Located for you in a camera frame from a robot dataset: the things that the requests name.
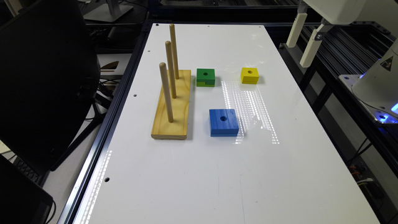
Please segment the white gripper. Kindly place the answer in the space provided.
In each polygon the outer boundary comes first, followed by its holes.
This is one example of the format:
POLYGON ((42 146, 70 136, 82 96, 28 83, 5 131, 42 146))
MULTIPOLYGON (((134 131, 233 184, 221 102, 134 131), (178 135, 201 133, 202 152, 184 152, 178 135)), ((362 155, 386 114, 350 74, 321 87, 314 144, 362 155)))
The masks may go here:
MULTIPOLYGON (((303 0, 308 6, 315 10, 322 18, 333 25, 347 25, 354 22, 362 11, 366 0, 303 0)), ((289 48, 296 46, 300 32, 303 28, 307 13, 297 14, 290 34, 286 41, 289 48)), ((304 50, 300 65, 303 68, 311 66, 316 53, 321 46, 322 40, 317 40, 319 33, 315 29, 310 36, 307 46, 304 50)))

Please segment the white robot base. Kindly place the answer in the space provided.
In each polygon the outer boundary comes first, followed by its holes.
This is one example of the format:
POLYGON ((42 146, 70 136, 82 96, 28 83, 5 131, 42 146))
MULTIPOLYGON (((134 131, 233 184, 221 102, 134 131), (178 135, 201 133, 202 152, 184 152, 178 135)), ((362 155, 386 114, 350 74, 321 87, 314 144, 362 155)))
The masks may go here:
POLYGON ((339 79, 376 124, 397 125, 397 42, 367 72, 339 79))

